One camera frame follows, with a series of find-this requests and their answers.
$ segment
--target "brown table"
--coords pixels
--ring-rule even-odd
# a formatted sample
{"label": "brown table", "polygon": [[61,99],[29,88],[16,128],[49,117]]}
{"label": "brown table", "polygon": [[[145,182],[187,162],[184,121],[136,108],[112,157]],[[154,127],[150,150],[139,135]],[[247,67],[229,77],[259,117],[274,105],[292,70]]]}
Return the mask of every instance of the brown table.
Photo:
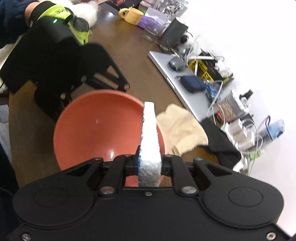
{"label": "brown table", "polygon": [[[131,85],[128,91],[141,101],[155,103],[156,114],[171,104],[182,106],[161,73],[148,58],[150,50],[159,51],[156,44],[142,38],[144,31],[118,16],[99,8],[97,24],[92,29],[92,41],[102,43]],[[91,91],[78,88],[73,97]],[[35,86],[28,82],[9,100],[9,133],[12,163],[20,186],[59,171],[53,151],[55,123],[34,102]],[[203,157],[217,162],[203,148],[183,155],[186,161]]]}

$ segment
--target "mug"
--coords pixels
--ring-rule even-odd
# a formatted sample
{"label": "mug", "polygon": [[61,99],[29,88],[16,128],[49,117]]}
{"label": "mug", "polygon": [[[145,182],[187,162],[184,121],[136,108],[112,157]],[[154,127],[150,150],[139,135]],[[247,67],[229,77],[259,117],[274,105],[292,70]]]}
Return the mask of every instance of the mug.
{"label": "mug", "polygon": [[118,15],[128,23],[138,25],[144,14],[140,10],[130,7],[120,9]]}

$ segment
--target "laptop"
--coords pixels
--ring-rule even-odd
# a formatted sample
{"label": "laptop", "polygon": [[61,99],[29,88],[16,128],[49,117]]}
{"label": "laptop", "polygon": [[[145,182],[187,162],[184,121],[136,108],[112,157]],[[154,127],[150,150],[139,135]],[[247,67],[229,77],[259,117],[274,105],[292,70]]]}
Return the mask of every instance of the laptop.
{"label": "laptop", "polygon": [[210,106],[210,101],[205,93],[202,91],[196,93],[188,92],[181,84],[180,78],[176,78],[176,76],[194,75],[192,70],[188,67],[183,72],[172,70],[168,63],[174,55],[150,51],[148,56],[174,90],[184,107],[189,110],[199,122],[205,119]]}

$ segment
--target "gray mouse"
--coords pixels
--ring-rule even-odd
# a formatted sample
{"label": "gray mouse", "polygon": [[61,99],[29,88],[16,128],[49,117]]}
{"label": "gray mouse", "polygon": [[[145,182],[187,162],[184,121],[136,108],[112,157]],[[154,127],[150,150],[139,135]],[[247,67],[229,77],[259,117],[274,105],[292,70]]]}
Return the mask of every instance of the gray mouse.
{"label": "gray mouse", "polygon": [[177,72],[181,72],[187,67],[186,62],[179,57],[172,58],[168,64],[174,71]]}

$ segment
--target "red bowl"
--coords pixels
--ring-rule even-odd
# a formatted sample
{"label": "red bowl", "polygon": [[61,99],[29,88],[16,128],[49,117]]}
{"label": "red bowl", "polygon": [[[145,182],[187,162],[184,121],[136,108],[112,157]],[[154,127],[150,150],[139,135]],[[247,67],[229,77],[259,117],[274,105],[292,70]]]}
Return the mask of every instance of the red bowl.
{"label": "red bowl", "polygon": [[[93,157],[112,161],[135,154],[141,141],[144,104],[121,91],[96,90],[72,101],[61,113],[54,130],[54,152],[61,170]],[[157,127],[161,154],[165,143]],[[137,186],[137,176],[126,186]]]}

